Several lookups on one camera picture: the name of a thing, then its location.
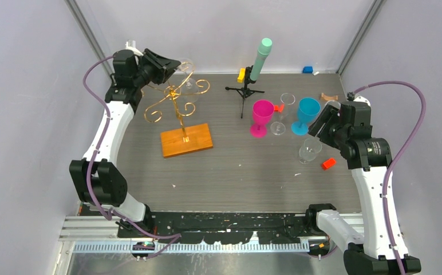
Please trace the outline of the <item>blue plastic wine glass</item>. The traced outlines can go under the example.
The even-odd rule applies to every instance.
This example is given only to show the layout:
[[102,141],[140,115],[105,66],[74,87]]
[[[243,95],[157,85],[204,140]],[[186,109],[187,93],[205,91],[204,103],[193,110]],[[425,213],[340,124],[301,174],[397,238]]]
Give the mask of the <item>blue plastic wine glass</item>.
[[297,109],[297,121],[291,125],[292,133],[303,136],[308,133],[308,123],[313,121],[321,110],[320,103],[312,98],[305,97],[299,101]]

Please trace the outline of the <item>pink plastic wine glass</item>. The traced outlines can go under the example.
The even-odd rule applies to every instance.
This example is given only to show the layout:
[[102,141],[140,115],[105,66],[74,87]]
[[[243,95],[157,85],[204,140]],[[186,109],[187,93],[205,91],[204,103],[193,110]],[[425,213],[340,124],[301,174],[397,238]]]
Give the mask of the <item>pink plastic wine glass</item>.
[[255,138],[263,138],[267,134],[266,124],[271,120],[274,113],[274,105],[268,100],[258,100],[252,108],[253,125],[250,134]]

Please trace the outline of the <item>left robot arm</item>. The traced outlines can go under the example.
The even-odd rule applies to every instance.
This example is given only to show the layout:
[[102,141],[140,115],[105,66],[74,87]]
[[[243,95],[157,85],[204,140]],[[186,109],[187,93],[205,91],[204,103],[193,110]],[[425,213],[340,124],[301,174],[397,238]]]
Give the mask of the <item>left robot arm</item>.
[[103,107],[103,115],[92,144],[80,160],[72,160],[69,173],[81,202],[95,207],[110,220],[121,219],[120,225],[140,237],[152,236],[154,222],[150,208],[128,192],[125,177],[117,168],[117,157],[124,134],[136,114],[142,89],[149,84],[164,84],[180,66],[180,61],[163,57],[149,49],[119,50],[103,59],[112,61],[111,84],[104,97],[87,84],[92,68],[83,78],[83,85]]

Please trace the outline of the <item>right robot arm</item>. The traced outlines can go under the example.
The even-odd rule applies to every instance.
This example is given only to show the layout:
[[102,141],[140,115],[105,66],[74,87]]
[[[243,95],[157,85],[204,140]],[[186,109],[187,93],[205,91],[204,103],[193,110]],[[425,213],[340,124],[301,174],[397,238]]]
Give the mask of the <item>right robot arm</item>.
[[311,205],[305,228],[333,239],[348,274],[416,274],[421,262],[409,254],[401,236],[390,189],[398,156],[391,154],[385,139],[372,136],[371,114],[370,103],[356,91],[338,106],[321,105],[311,97],[299,101],[292,129],[339,150],[346,160],[357,186],[364,232],[358,234],[330,204]]

